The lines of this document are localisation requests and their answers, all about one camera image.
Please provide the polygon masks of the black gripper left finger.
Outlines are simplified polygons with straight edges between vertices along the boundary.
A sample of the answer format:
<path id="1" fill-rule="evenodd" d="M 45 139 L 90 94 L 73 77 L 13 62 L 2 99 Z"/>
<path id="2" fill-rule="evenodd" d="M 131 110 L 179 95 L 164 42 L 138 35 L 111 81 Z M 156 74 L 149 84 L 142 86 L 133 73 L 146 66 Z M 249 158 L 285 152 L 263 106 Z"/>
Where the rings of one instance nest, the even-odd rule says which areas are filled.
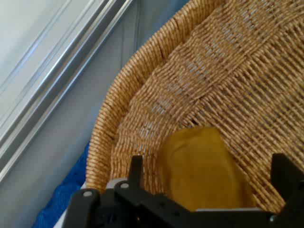
<path id="1" fill-rule="evenodd" d="M 142 188 L 143 157 L 132 157 L 127 180 L 100 193 L 77 191 L 68 206 L 70 228 L 195 228 L 195 216 L 163 195 Z"/>

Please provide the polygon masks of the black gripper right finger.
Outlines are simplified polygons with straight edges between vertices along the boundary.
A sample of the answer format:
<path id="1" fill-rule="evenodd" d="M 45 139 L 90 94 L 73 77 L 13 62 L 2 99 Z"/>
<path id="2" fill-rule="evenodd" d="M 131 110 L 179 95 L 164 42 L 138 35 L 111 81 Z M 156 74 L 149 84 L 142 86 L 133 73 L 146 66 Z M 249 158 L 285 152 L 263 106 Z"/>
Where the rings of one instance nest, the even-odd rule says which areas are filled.
<path id="1" fill-rule="evenodd" d="M 286 155 L 275 153 L 271 161 L 272 186 L 285 202 L 275 216 L 273 228 L 302 228 L 304 226 L 304 172 Z"/>

